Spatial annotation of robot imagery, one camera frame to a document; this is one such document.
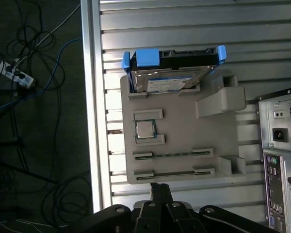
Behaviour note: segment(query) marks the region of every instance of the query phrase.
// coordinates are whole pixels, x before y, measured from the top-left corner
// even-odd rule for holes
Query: aluminum frame
[[[93,199],[94,205],[100,208],[106,207],[103,199],[106,202],[110,195],[112,204],[124,204],[130,208],[136,201],[148,200],[150,197],[149,184],[127,183],[124,136],[121,133],[114,134],[123,130],[119,92],[120,78],[125,75],[120,69],[123,51],[134,52],[139,48],[202,50],[208,44],[226,44],[228,60],[222,68],[237,75],[240,85],[245,87],[247,100],[291,88],[291,2],[253,0],[248,5],[246,2],[230,0],[102,0],[99,5],[95,0],[82,0],[81,3],[88,7],[85,9],[82,6],[82,14],[85,14],[82,20],[83,35],[90,32],[88,38],[84,36],[84,42],[87,40],[84,47],[95,47],[97,40],[94,41],[93,25],[96,25],[94,30],[101,35],[103,49],[104,90],[101,88],[99,94],[95,92],[95,95],[93,90],[97,88],[97,77],[94,78],[97,61],[94,49],[89,50],[92,54],[84,53],[86,75],[92,75],[86,77],[86,97],[89,135],[93,135],[89,137],[93,194],[96,193]],[[86,19],[97,19],[99,7],[100,19],[94,22]],[[256,17],[256,12],[263,14]],[[101,29],[97,30],[99,20]],[[106,105],[109,152],[106,148],[102,150],[101,141],[105,138],[99,137],[99,146],[98,128],[104,132],[106,126],[97,121],[105,117],[101,114],[102,109],[93,110],[98,100],[105,101]],[[224,206],[241,216],[265,224],[263,169],[256,164],[262,158],[259,119],[254,104],[251,102],[245,110],[236,114],[239,151],[240,156],[248,161],[248,174],[237,178],[170,182],[171,190],[178,200],[191,203],[194,210],[199,210],[200,206],[207,203]],[[106,153],[109,153],[108,158],[104,157]],[[100,159],[109,160],[109,164]],[[99,190],[104,188],[104,194],[95,190],[98,189],[96,186]]]
[[[85,92],[94,213],[111,205],[99,0],[81,0]]]

